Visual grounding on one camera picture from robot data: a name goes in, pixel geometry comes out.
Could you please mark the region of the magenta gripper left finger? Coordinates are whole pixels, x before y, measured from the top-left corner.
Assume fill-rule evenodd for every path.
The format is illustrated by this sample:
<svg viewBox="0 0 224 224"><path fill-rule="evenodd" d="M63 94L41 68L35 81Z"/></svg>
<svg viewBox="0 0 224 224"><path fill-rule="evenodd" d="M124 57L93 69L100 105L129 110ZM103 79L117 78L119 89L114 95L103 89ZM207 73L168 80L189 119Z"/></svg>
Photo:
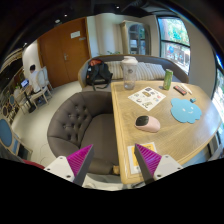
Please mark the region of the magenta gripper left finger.
<svg viewBox="0 0 224 224"><path fill-rule="evenodd" d="M71 155L59 156L45 171L81 186L93 159L93 145L86 146Z"/></svg>

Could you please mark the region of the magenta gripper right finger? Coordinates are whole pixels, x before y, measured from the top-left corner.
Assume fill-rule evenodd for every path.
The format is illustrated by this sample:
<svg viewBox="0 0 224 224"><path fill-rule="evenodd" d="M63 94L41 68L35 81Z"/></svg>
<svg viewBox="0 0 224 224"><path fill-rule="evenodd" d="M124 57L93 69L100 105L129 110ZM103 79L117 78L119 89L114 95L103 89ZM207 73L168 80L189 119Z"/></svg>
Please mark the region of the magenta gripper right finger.
<svg viewBox="0 0 224 224"><path fill-rule="evenodd" d="M134 154L146 184L182 169L182 166L170 155L159 155L139 144L135 145Z"/></svg>

